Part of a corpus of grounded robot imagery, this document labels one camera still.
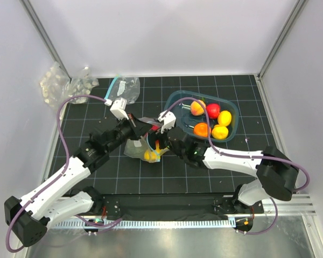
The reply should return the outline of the clear zip bag blue zipper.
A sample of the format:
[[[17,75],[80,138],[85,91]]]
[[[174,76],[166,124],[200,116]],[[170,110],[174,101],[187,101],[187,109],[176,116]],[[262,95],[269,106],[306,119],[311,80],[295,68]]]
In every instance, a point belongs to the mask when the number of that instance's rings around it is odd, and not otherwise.
[[[161,148],[161,144],[157,140],[155,143],[155,149],[151,149],[149,142],[147,141],[147,134],[139,140],[127,140],[124,154],[134,159],[141,159],[148,163],[160,162],[160,158],[166,152],[168,148]]]

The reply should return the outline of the yellow pear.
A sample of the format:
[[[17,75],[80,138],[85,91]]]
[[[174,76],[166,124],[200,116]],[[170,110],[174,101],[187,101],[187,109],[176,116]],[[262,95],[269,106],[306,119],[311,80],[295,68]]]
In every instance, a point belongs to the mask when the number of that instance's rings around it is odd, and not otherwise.
[[[148,163],[160,162],[161,156],[168,151],[169,151],[168,148],[161,148],[159,141],[156,141],[156,149],[151,150],[151,148],[148,147],[148,149],[145,151],[143,155],[143,160]]]

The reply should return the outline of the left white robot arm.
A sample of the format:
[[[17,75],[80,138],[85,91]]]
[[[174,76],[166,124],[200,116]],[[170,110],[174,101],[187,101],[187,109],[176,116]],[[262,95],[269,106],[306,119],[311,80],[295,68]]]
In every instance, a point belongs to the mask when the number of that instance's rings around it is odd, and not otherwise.
[[[102,119],[90,132],[89,139],[43,184],[21,198],[9,197],[4,203],[5,221],[10,233],[30,247],[40,241],[49,228],[69,217],[90,213],[97,215],[104,207],[103,196],[91,186],[73,197],[57,200],[72,187],[97,171],[114,151],[127,140],[139,140],[153,127],[153,120],[128,114],[122,120]]]

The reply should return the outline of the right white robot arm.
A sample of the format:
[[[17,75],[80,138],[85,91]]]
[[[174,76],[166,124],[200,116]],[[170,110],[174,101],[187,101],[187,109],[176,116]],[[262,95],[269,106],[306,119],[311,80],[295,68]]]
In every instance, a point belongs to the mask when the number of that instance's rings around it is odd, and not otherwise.
[[[299,170],[275,147],[253,152],[216,148],[178,127],[158,129],[155,136],[160,148],[167,148],[193,168],[231,170],[255,178],[240,184],[233,196],[223,202],[230,213],[247,213],[267,198],[285,202],[292,199]]]

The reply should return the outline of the netted green melon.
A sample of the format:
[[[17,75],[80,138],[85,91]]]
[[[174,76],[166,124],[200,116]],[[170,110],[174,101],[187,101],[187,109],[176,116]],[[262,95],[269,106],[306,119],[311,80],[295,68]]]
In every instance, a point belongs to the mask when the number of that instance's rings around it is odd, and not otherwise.
[[[143,160],[143,155],[147,150],[147,145],[141,140],[127,140],[124,148],[124,154],[133,159]]]

